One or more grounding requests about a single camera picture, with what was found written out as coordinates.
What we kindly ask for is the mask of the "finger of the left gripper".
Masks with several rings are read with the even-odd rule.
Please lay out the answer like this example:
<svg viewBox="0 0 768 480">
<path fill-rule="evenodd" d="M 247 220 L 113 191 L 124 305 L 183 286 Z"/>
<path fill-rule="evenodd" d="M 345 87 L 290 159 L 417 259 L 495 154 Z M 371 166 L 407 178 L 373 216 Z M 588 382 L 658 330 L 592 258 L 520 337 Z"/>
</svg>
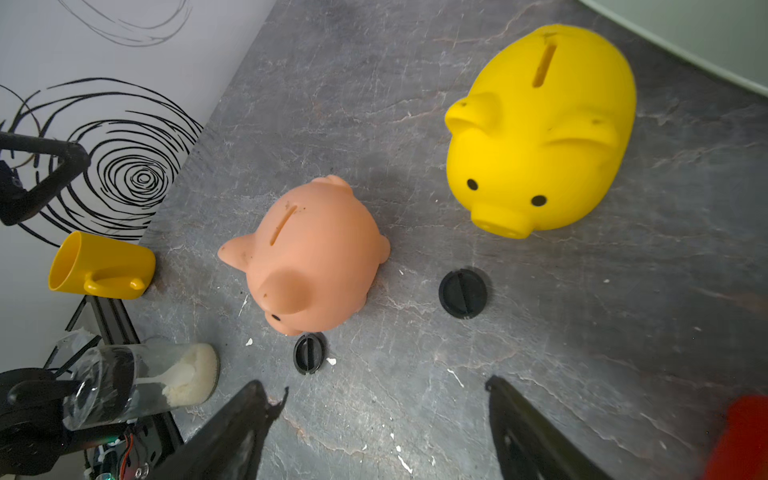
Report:
<svg viewBox="0 0 768 480">
<path fill-rule="evenodd" d="M 13 226 L 29 220 L 91 164 L 75 142 L 1 133 L 1 221 Z"/>
</svg>

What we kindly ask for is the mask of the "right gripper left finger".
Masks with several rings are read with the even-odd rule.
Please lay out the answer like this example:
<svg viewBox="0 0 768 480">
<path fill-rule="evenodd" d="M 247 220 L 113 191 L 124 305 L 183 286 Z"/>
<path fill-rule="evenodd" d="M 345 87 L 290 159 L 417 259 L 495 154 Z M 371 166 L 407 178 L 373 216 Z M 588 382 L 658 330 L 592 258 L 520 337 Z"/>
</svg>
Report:
<svg viewBox="0 0 768 480">
<path fill-rule="evenodd" d="M 287 401 L 271 403 L 261 382 L 247 383 L 150 479 L 255 479 L 272 424 Z"/>
</svg>

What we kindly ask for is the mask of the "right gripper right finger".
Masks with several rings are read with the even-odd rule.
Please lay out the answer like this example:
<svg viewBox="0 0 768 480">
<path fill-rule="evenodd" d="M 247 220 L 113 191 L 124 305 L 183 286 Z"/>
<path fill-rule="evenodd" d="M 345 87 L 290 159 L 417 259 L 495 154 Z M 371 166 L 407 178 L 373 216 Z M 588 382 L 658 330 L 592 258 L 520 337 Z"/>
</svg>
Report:
<svg viewBox="0 0 768 480">
<path fill-rule="evenodd" d="M 504 479 L 611 479 L 507 380 L 492 376 L 485 389 Z"/>
</svg>

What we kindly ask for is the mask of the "pink piggy bank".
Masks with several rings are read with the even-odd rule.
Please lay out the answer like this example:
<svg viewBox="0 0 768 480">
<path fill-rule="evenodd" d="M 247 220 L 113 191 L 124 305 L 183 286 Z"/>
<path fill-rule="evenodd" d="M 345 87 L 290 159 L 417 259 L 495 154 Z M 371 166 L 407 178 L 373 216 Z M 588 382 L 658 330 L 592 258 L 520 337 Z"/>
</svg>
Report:
<svg viewBox="0 0 768 480">
<path fill-rule="evenodd" d="M 351 186 L 328 175 L 288 191 L 255 232 L 229 240 L 218 256 L 245 273 L 268 324 L 296 336 L 331 330 L 359 312 L 390 252 Z"/>
</svg>

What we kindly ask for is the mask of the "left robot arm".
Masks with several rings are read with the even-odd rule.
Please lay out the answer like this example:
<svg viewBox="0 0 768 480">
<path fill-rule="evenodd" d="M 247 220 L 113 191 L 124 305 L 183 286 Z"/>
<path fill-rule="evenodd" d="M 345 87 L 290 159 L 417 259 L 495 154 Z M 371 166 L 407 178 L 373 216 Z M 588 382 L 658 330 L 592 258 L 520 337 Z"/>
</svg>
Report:
<svg viewBox="0 0 768 480">
<path fill-rule="evenodd" d="M 36 215 L 90 166 L 86 150 L 74 142 L 3 132 L 1 148 L 34 156 L 50 155 L 54 170 L 27 190 L 7 163 L 1 164 L 1 221 L 16 225 Z M 64 426 L 63 399 L 82 385 L 62 380 L 84 353 L 101 340 L 95 337 L 58 370 L 22 368 L 1 374 L 1 474 L 35 476 L 49 472 L 63 456 L 94 448 L 123 434 L 123 424 L 83 430 Z"/>
</svg>

